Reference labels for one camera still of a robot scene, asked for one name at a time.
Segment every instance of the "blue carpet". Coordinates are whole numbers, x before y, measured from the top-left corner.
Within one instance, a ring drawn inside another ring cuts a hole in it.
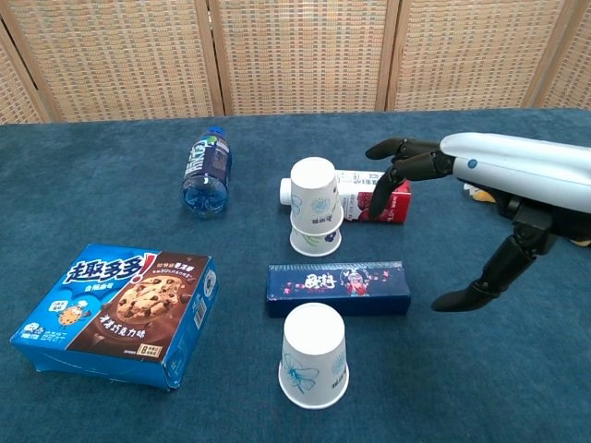
[[[221,219],[182,210],[188,150],[208,125],[234,153]],[[381,171],[365,150],[392,136],[496,132],[591,147],[577,110],[243,116],[0,126],[0,441],[587,442],[591,436],[591,251],[561,239],[500,299],[430,310],[465,287],[511,222],[454,178],[413,183],[404,225],[342,227],[333,255],[289,245],[279,181],[322,156]],[[8,339],[87,243],[212,255],[220,292],[179,390],[37,374]],[[407,316],[347,317],[351,381],[320,412],[277,383],[280,318],[265,313],[270,263],[404,262]]]

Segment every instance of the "water bottle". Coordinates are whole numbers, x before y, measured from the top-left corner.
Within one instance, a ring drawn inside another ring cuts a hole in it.
[[[225,132],[211,126],[199,137],[188,156],[181,200],[200,218],[222,212],[228,201],[232,154]]]

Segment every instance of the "woven screen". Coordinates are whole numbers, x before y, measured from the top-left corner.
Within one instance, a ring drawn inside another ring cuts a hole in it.
[[[0,125],[6,123],[39,123],[41,116],[35,109],[30,95],[18,75],[8,51],[14,48],[0,22]]]
[[[591,110],[591,6],[560,61],[544,106]]]
[[[387,4],[211,0],[212,11],[219,8],[213,26],[221,29],[216,50],[227,69],[226,111],[373,111]]]
[[[562,0],[406,0],[388,109],[520,107]]]
[[[66,121],[213,114],[193,0],[9,4]]]

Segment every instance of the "upside-down paper cup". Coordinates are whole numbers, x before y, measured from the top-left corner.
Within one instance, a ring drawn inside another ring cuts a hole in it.
[[[344,322],[322,303],[292,310],[283,325],[279,385],[305,409],[324,409],[340,400],[349,385]]]
[[[341,226],[344,211],[331,162],[307,157],[294,165],[290,178],[290,220],[300,233],[326,235]]]
[[[341,245],[341,231],[339,228],[326,235],[305,235],[292,226],[289,243],[292,248],[308,257],[324,257],[332,254]]]

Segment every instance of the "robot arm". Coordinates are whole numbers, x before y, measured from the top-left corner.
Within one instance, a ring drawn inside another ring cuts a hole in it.
[[[432,305],[440,312],[479,309],[505,292],[558,236],[591,238],[591,149],[530,138],[461,133],[441,143],[390,138],[369,149],[371,160],[393,156],[376,184],[369,208],[377,217],[404,180],[454,174],[488,191],[498,213],[513,221],[513,234],[499,246],[482,275],[465,289]]]

